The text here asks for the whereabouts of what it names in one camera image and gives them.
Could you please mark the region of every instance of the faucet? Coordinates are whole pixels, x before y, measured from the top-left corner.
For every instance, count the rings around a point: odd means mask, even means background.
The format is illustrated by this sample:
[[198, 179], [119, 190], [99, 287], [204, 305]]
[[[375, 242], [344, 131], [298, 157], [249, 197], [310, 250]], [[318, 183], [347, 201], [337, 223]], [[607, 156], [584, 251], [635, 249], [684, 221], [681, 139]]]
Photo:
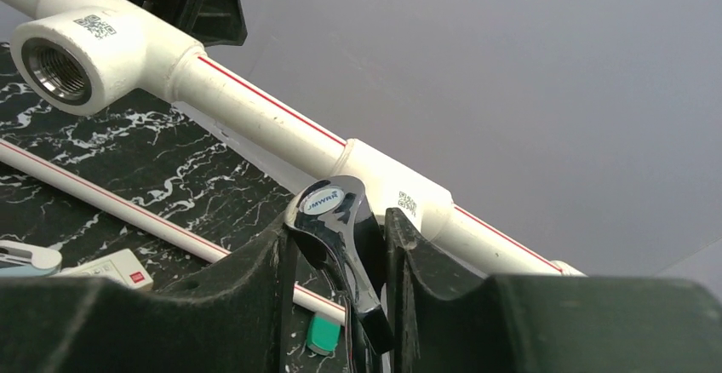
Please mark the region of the faucet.
[[381, 355], [393, 349], [380, 300], [386, 241], [364, 183], [348, 175], [317, 181], [291, 200], [284, 223], [308, 263], [346, 299], [350, 372], [381, 372]]

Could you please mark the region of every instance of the gray wall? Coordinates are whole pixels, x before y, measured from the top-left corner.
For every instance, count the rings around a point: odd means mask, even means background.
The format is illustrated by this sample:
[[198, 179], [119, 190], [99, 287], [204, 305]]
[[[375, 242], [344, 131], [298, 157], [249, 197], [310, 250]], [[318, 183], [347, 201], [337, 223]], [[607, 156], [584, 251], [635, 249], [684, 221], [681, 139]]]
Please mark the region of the gray wall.
[[719, 2], [243, 0], [247, 44], [210, 53], [545, 256], [709, 282]]

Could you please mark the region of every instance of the qr code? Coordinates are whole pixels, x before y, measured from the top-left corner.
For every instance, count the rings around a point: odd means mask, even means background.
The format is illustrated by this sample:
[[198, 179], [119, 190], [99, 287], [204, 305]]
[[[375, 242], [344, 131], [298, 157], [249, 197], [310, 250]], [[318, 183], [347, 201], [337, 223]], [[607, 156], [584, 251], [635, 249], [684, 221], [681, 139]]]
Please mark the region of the qr code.
[[405, 192], [398, 192], [398, 206], [407, 209], [416, 217], [416, 201]]
[[84, 18], [74, 20], [76, 24], [88, 30], [97, 39], [103, 39], [115, 35], [116, 31], [110, 24], [103, 21], [97, 15], [88, 15]]

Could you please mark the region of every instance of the plastic pipe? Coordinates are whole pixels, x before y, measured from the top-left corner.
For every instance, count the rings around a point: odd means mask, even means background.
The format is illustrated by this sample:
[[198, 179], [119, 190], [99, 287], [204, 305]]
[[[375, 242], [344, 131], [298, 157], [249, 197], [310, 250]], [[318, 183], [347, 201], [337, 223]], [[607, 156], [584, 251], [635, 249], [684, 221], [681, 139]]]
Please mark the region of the plastic pipe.
[[[220, 261], [230, 254], [230, 251], [225, 248], [178, 227], [172, 222], [2, 139], [0, 139], [0, 162], [48, 183], [208, 262]], [[344, 307], [298, 284], [294, 288], [294, 303], [312, 312], [323, 313], [337, 324], [344, 324], [346, 321]]]
[[[29, 15], [39, 20], [18, 26], [11, 53], [33, 90], [65, 112], [96, 113], [135, 88], [182, 100], [315, 178], [356, 175], [377, 214], [401, 207], [425, 238], [484, 273], [576, 274], [455, 206], [447, 190], [414, 170], [363, 142], [345, 142], [213, 62], [198, 41], [144, 9], [125, 0], [3, 1], [22, 11], [35, 3]], [[26, 47], [37, 40], [75, 63], [75, 82], [84, 85], [72, 101], [52, 95], [28, 66]]]

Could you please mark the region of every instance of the marble surface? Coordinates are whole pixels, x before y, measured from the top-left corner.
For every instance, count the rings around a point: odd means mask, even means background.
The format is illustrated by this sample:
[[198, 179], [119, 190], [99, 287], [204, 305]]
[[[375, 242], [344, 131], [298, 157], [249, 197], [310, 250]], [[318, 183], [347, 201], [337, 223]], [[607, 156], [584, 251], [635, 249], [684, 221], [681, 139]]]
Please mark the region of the marble surface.
[[[0, 43], [0, 137], [229, 250], [284, 208], [291, 194], [182, 112], [136, 91], [79, 118], [30, 91]], [[207, 264], [95, 207], [0, 164], [0, 239], [51, 247], [64, 267], [130, 248], [159, 289]], [[299, 261], [298, 283], [340, 298]], [[287, 372], [346, 369], [305, 346], [310, 313], [294, 307]]]

